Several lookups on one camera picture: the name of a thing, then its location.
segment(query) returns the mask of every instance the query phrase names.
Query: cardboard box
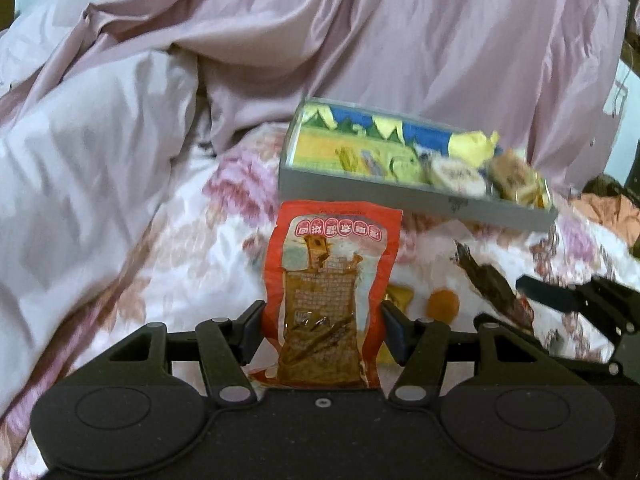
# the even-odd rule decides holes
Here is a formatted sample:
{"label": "cardboard box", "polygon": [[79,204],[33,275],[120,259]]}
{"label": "cardboard box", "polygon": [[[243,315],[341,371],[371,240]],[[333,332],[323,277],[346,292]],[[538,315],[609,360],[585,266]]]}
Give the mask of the cardboard box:
{"label": "cardboard box", "polygon": [[319,107],[350,108],[371,115],[385,116],[390,120],[405,121],[408,125],[418,125],[442,130],[460,132],[450,126],[431,123],[422,119],[389,114],[371,108],[359,108],[354,105],[332,102],[322,99],[310,99],[303,102],[291,121],[289,131],[280,157],[278,172],[278,192],[280,199],[318,200],[326,202],[372,202],[406,212],[429,216],[443,216],[467,221],[482,222],[495,226],[523,231],[546,232],[558,216],[558,210],[527,208],[508,200],[492,197],[472,198],[445,190],[435,189],[428,184],[398,184],[371,180],[352,174],[338,174],[310,168],[294,167],[289,160],[293,146],[291,139],[302,122],[305,104],[318,104]]}

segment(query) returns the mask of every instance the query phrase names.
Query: duck neck snack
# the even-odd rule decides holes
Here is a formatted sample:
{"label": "duck neck snack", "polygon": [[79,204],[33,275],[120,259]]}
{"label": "duck neck snack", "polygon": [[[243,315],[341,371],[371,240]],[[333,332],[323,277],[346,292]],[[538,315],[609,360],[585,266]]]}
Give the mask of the duck neck snack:
{"label": "duck neck snack", "polygon": [[293,387],[376,388],[379,305],[402,212],[363,202],[285,202],[264,267],[265,337],[278,362],[254,377]]}

